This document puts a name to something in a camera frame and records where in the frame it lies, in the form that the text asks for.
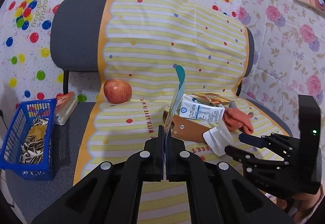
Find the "person's right hand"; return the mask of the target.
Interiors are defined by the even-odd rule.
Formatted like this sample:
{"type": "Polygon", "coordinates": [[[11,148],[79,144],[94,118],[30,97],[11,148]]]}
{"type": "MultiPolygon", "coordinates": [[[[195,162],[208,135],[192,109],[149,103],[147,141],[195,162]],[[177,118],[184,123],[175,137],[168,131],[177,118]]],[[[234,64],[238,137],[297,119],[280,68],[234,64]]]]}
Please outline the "person's right hand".
{"type": "Polygon", "coordinates": [[[295,200],[300,202],[297,212],[294,214],[293,219],[296,223],[307,220],[316,210],[324,197],[324,185],[318,189],[317,194],[300,193],[294,196],[295,200]]]}

